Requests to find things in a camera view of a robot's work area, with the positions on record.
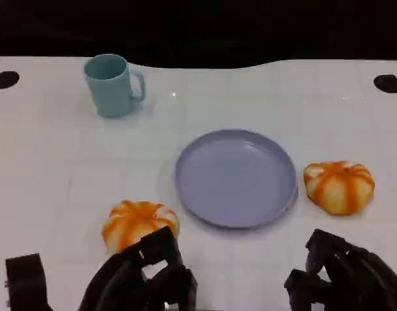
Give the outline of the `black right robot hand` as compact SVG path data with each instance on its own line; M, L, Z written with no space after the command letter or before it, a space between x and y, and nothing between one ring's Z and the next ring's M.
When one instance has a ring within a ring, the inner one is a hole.
M375 253L315 229L306 243L305 270L293 269L284 287L292 310L397 311L397 274Z

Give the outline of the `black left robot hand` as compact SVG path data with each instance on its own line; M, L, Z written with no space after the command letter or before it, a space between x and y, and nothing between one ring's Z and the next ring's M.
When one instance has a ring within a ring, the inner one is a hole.
M165 226L120 253L95 274L79 310L195 310L197 282Z

